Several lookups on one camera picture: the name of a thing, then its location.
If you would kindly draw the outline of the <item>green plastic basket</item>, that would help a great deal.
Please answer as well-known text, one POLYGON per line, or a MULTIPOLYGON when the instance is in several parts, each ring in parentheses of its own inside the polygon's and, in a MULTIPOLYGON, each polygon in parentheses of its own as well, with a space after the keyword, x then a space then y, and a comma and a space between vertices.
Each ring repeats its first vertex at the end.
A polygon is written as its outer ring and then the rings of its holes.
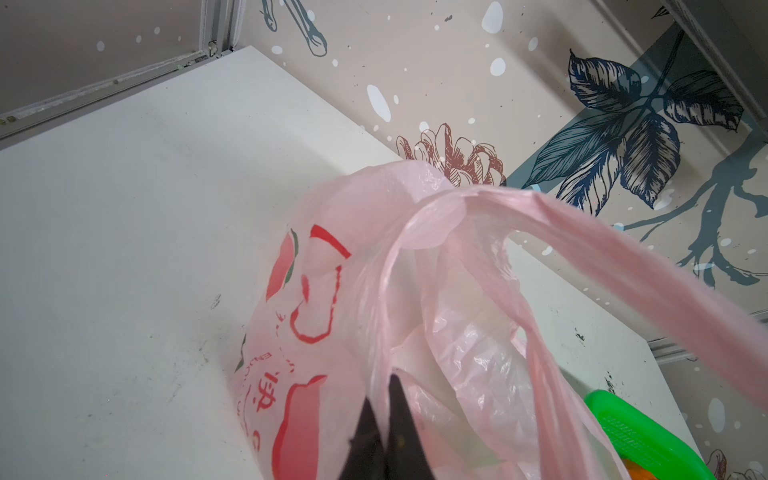
POLYGON ((593 391, 585 403, 623 460, 656 479, 715 478, 691 447, 614 393, 593 391))

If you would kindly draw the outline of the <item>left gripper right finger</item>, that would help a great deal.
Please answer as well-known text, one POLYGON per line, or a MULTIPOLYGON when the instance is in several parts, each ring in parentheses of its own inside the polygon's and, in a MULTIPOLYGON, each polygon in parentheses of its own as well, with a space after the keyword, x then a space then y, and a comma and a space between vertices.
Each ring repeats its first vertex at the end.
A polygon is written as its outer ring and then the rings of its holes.
POLYGON ((399 377, 390 376, 390 426, 387 440, 386 478, 434 480, 399 377))

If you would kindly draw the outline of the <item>orange fruit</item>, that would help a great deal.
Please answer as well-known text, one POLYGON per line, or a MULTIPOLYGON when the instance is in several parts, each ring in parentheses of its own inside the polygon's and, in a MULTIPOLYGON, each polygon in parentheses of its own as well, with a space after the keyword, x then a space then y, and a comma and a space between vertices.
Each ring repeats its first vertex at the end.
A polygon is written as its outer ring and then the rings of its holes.
POLYGON ((651 472, 637 463, 628 459, 623 459, 622 462, 632 480, 657 480, 651 472))

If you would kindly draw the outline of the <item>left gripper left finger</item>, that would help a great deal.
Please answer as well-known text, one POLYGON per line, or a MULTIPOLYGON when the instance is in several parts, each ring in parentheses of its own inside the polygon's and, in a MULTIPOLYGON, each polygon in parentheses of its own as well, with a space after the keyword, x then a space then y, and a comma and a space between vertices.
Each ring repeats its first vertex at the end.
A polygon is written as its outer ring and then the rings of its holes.
POLYGON ((370 404, 364 401, 340 480, 384 480, 386 454, 370 404))

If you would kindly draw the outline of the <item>pink plastic bag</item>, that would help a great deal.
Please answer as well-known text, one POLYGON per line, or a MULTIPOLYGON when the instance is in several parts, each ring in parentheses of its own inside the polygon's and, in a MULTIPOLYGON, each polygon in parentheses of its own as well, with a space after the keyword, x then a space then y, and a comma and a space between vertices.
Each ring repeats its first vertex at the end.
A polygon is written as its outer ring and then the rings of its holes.
POLYGON ((521 292, 518 230, 766 404, 766 329, 722 295, 556 199, 401 161, 319 186, 280 246, 231 388, 262 476, 339 479, 366 399, 386 454, 395 374, 435 479, 626 478, 521 292))

